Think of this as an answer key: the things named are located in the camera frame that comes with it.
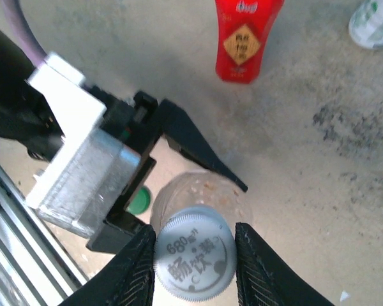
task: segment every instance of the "clear plastic bottle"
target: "clear plastic bottle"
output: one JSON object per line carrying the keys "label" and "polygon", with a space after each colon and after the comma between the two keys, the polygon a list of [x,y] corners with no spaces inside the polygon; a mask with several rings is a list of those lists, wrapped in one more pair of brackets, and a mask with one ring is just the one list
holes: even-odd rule
{"label": "clear plastic bottle", "polygon": [[235,224],[252,222],[239,188],[209,171],[181,174],[167,184],[152,207],[158,237],[154,269],[178,298],[200,302],[227,289],[236,271]]}
{"label": "clear plastic bottle", "polygon": [[383,48],[383,0],[366,0],[350,19],[349,34],[360,47]]}

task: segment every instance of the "cable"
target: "cable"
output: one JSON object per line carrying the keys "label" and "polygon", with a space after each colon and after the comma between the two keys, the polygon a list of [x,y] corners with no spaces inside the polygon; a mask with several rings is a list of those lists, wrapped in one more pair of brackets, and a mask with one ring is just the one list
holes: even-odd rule
{"label": "cable", "polygon": [[38,66],[47,54],[31,32],[21,9],[20,0],[2,0],[2,2],[4,14],[20,41],[21,49],[30,61]]}

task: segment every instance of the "gray floor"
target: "gray floor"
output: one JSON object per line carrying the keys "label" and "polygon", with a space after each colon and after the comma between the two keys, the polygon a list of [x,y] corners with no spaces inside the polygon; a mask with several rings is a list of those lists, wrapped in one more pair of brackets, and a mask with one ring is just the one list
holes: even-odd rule
{"label": "gray floor", "polygon": [[[256,230],[300,276],[335,305],[346,291],[342,305],[381,306],[383,50],[350,40],[347,22],[359,3],[286,0],[262,73],[247,86],[214,72],[214,1],[22,0],[45,49],[100,86],[123,98],[144,89],[183,106],[250,186]],[[1,15],[0,27],[8,31]],[[193,167],[163,142],[154,155],[154,194]],[[1,143],[1,164],[26,193],[42,166],[11,142]],[[87,273],[110,259],[53,230]],[[232,286],[207,305],[237,305],[235,294]],[[156,305],[183,305],[160,304],[165,298],[157,287]]]}

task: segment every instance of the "green bottle cap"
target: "green bottle cap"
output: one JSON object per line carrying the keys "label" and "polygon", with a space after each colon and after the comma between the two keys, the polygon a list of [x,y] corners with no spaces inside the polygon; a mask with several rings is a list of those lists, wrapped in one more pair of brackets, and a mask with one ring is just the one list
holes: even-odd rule
{"label": "green bottle cap", "polygon": [[151,204],[151,193],[146,187],[142,187],[133,201],[129,204],[126,211],[132,215],[143,214]]}

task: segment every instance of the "red bottle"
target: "red bottle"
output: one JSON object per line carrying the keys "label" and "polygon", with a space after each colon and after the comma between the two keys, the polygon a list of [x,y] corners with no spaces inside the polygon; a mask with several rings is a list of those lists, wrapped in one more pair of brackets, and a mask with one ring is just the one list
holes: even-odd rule
{"label": "red bottle", "polygon": [[269,31],[283,0],[216,0],[216,72],[224,81],[250,83],[260,73]]}

